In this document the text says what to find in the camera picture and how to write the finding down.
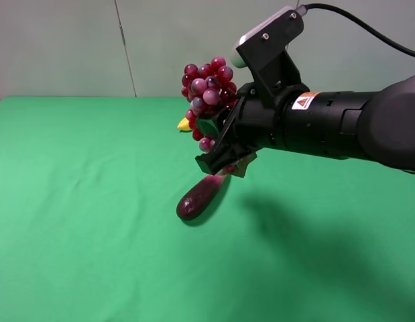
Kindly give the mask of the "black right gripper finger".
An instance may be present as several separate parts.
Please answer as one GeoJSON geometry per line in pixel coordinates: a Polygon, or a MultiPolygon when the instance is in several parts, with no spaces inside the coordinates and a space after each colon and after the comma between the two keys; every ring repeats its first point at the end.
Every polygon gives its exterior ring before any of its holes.
{"type": "Polygon", "coordinates": [[[238,162],[246,153],[246,139],[242,110],[246,97],[239,97],[232,109],[222,108],[209,118],[196,121],[199,130],[213,139],[214,144],[207,153],[195,158],[199,168],[206,174],[216,174],[224,167],[238,162]]]}

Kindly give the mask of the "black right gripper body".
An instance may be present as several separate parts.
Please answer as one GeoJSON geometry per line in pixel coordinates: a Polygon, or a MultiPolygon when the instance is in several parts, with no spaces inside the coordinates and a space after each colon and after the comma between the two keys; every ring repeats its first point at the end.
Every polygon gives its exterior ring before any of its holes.
{"type": "Polygon", "coordinates": [[[309,88],[303,83],[280,87],[272,97],[271,107],[263,104],[254,83],[246,83],[237,91],[238,98],[246,97],[242,110],[245,126],[243,133],[246,139],[244,157],[263,148],[311,154],[311,151],[306,148],[292,148],[286,131],[286,126],[290,125],[290,121],[286,119],[286,113],[291,110],[296,99],[308,91],[309,88]]]}

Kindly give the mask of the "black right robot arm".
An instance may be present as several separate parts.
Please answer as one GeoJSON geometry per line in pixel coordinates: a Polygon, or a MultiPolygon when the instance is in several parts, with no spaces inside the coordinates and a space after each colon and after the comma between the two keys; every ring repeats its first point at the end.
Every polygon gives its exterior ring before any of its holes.
{"type": "Polygon", "coordinates": [[[209,152],[196,157],[207,174],[263,148],[415,173],[415,75],[378,92],[315,93],[292,85],[278,90],[271,107],[253,83],[237,97],[233,108],[196,122],[214,140],[209,152]]]}

